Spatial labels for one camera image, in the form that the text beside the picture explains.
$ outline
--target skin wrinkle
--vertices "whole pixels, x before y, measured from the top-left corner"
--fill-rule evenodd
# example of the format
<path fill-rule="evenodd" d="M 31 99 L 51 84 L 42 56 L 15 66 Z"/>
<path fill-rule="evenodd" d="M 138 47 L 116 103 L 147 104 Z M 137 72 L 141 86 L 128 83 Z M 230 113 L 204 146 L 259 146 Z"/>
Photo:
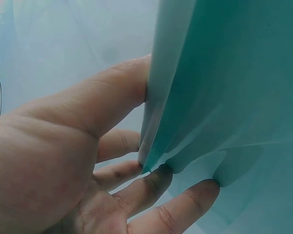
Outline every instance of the skin wrinkle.
<path fill-rule="evenodd" d="M 156 207 L 156 211 L 158 213 L 158 217 L 161 222 L 166 226 L 169 234 L 176 234 L 176 221 L 172 217 L 171 213 L 168 211 L 165 205 Z"/>

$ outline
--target black line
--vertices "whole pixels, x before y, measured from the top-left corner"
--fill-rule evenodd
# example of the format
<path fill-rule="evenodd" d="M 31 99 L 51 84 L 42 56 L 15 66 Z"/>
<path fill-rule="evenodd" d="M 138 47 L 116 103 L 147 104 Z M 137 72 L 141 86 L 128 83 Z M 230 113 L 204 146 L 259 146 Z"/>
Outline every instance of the black line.
<path fill-rule="evenodd" d="M 0 82 L 0 94 L 1 94 L 1 100 L 0 100 L 0 115 L 2 112 L 2 87 L 1 87 L 1 82 Z"/>

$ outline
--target knuckle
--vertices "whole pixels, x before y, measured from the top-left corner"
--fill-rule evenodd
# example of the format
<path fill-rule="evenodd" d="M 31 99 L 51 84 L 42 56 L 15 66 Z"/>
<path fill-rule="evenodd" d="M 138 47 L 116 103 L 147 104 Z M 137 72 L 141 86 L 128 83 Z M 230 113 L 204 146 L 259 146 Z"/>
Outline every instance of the knuckle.
<path fill-rule="evenodd" d="M 160 191 L 159 184 L 154 179 L 149 177 L 141 178 L 141 180 L 145 185 L 147 195 L 150 198 L 157 198 Z"/>
<path fill-rule="evenodd" d="M 121 139 L 124 152 L 128 152 L 129 151 L 129 142 L 128 142 L 127 136 L 122 131 L 119 131 L 119 137 Z"/>
<path fill-rule="evenodd" d="M 196 195 L 195 193 L 189 191 L 189 190 L 186 190 L 184 192 L 184 195 L 186 196 L 186 198 L 195 205 L 195 207 L 201 212 L 203 209 L 202 209 L 202 204 L 200 202 L 200 199 L 199 199 L 199 196 Z"/>
<path fill-rule="evenodd" d="M 176 234 L 176 221 L 169 212 L 169 210 L 166 208 L 165 205 L 156 207 L 156 211 L 158 213 L 159 219 L 162 222 L 162 224 L 167 229 L 167 233 L 169 234 Z"/>

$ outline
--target palm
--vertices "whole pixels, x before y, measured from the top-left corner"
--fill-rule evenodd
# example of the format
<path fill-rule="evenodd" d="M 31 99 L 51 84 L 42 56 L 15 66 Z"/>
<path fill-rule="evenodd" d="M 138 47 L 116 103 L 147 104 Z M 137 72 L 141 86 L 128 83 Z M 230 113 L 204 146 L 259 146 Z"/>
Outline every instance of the palm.
<path fill-rule="evenodd" d="M 149 58 L 118 65 L 0 118 L 0 233 L 179 234 L 209 209 L 219 190 L 206 180 L 127 224 L 167 189 L 170 170 L 112 195 L 139 163 L 93 173 L 138 150 L 138 133 L 110 129 L 144 101 L 148 66 Z"/>

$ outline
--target teal paper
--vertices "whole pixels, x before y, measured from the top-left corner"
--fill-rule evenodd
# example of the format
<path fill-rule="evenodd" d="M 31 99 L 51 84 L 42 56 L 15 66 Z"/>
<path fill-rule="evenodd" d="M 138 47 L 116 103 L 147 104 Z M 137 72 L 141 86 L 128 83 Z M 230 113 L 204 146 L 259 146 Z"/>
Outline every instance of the teal paper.
<path fill-rule="evenodd" d="M 222 189 L 206 234 L 293 234 L 293 0 L 162 0 L 139 160 Z"/>

